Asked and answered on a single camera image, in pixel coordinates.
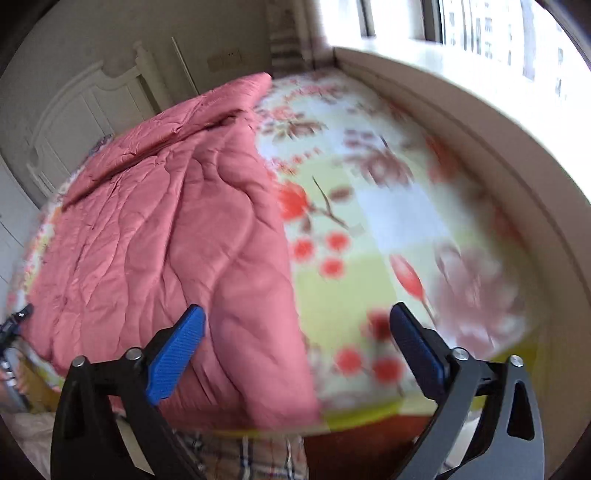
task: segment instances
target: metal screw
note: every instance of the metal screw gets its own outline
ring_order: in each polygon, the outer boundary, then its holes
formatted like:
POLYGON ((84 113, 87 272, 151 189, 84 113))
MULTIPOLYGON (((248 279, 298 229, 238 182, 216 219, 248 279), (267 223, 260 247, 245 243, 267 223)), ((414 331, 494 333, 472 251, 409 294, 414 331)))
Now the metal screw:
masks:
POLYGON ((516 367, 523 367, 523 359, 519 355, 511 355, 509 360, 516 367))
POLYGON ((463 348, 454 348, 452 350, 453 356, 458 360, 464 362, 470 358, 470 354, 463 348))
POLYGON ((73 367, 81 367, 86 362, 86 357, 84 355, 78 355, 74 360, 72 360, 73 367))
POLYGON ((142 350, 140 348, 130 348, 125 352, 125 358, 132 361, 139 360, 142 358, 142 350))

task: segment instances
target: building outside window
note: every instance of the building outside window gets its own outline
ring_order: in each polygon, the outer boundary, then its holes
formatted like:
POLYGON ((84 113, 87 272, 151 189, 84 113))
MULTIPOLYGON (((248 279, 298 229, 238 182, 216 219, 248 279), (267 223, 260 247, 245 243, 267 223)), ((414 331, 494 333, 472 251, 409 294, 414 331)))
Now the building outside window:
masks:
POLYGON ((522 74, 561 102, 591 103, 587 64, 536 0, 441 0, 441 8, 444 43, 522 74))
POLYGON ((482 55, 482 34, 480 32, 480 18, 476 19, 476 54, 482 55))

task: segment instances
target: wall outlet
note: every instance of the wall outlet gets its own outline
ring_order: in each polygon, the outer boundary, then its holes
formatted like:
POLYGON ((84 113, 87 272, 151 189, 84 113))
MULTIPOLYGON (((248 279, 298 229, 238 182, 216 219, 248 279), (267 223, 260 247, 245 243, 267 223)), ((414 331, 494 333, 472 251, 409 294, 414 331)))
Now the wall outlet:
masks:
POLYGON ((222 50, 207 58, 210 72, 235 69, 243 65, 242 55, 238 48, 222 50))

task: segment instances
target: floral bedsheet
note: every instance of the floral bedsheet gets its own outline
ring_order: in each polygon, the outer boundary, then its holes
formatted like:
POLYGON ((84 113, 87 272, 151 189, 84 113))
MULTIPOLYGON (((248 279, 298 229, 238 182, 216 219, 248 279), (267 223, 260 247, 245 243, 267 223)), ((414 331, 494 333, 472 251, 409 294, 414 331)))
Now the floral bedsheet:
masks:
MULTIPOLYGON (((532 365, 544 293, 518 230, 454 152, 400 106, 329 69, 274 82, 257 147, 274 181, 325 423, 427 414, 389 334, 404 301, 450 346, 532 365)), ((43 210, 8 297, 26 303, 77 173, 43 210)), ((46 383, 63 379, 24 349, 46 383)))

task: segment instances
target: windowsill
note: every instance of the windowsill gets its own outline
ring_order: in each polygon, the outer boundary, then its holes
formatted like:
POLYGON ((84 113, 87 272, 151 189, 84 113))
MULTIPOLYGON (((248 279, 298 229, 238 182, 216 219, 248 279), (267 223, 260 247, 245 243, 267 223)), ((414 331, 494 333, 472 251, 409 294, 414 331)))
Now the windowsill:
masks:
POLYGON ((436 43, 363 39, 341 44, 432 74, 459 87, 512 120, 547 150, 591 202, 591 155, 587 145, 591 95, 586 102, 561 103, 508 67, 436 43))

